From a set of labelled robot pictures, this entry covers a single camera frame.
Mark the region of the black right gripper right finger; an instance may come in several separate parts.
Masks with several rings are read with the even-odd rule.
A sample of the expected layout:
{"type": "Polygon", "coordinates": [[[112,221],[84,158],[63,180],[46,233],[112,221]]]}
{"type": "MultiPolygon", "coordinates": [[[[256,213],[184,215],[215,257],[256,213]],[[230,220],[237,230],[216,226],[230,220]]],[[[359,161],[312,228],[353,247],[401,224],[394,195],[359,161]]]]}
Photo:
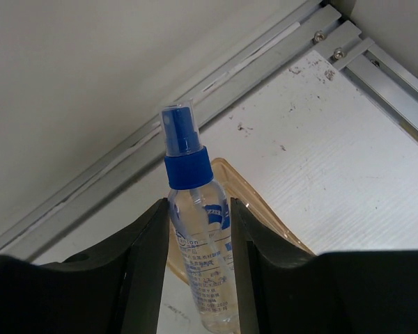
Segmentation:
{"type": "Polygon", "coordinates": [[[242,333],[418,333],[418,250],[263,250],[231,201],[242,333]]]}

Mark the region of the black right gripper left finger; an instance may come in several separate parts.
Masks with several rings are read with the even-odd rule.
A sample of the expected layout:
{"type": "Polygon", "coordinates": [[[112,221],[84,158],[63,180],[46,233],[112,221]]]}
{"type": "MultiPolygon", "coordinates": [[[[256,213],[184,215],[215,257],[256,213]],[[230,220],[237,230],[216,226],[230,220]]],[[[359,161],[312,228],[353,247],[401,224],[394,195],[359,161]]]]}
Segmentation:
{"type": "Polygon", "coordinates": [[[168,201],[63,262],[0,255],[0,333],[155,333],[169,247],[168,201]]]}

